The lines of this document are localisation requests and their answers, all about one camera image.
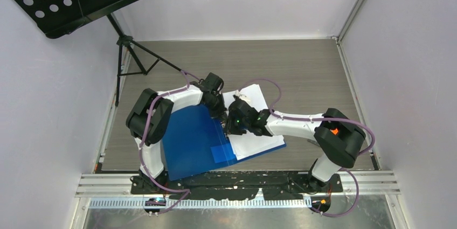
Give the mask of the white paper stack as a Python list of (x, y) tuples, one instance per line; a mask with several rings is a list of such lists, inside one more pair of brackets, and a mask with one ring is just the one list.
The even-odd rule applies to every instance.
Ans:
[[(257, 111), (267, 108), (267, 103), (258, 84), (243, 88), (240, 94), (246, 96), (248, 102)], [(243, 135), (229, 135), (228, 140), (238, 161), (286, 146), (283, 136), (255, 136), (249, 131)]]

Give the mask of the blue clip file folder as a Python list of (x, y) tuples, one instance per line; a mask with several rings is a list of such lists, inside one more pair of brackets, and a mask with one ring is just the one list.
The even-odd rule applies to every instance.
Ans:
[(257, 154), (238, 161), (228, 138), (223, 133), (221, 124), (210, 118), (209, 111), (202, 105), (186, 107), (174, 112), (162, 144), (171, 181), (227, 168), (272, 152)]

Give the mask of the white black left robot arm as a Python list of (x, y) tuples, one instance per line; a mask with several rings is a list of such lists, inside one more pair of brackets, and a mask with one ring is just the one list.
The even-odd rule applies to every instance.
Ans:
[(209, 111), (210, 118), (221, 125), (227, 121), (227, 108), (221, 93), (223, 79), (209, 73), (205, 79), (190, 82), (185, 71), (181, 74), (186, 79), (185, 86), (162, 92), (145, 89), (126, 119), (139, 151), (138, 178), (152, 193), (160, 193), (165, 187), (165, 179), (161, 176), (164, 172), (161, 141), (173, 112), (202, 105)]

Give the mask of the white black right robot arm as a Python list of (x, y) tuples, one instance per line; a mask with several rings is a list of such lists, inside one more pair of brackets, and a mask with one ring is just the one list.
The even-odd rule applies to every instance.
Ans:
[(336, 108), (329, 108), (323, 114), (292, 115), (256, 110), (239, 97), (228, 107), (224, 132), (226, 135), (292, 136), (316, 142), (323, 155), (313, 163), (306, 179), (307, 187), (314, 192), (326, 188), (333, 174), (341, 168), (354, 167), (366, 139), (358, 123)]

